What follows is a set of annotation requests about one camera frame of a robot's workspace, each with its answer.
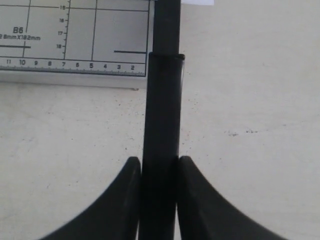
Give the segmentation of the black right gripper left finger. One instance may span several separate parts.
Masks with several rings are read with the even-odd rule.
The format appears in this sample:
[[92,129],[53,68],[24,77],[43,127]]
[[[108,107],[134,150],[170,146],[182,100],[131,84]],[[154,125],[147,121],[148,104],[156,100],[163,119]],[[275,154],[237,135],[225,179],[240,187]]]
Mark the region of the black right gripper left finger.
[[103,194],[44,240],[134,240],[140,207],[141,163],[129,157]]

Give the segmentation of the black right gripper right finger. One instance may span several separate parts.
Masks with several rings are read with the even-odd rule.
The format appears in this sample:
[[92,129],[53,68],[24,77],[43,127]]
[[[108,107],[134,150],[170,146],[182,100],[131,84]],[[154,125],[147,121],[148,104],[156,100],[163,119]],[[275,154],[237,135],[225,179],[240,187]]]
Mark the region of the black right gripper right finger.
[[280,240],[207,181],[189,156],[178,161],[177,213],[183,240]]

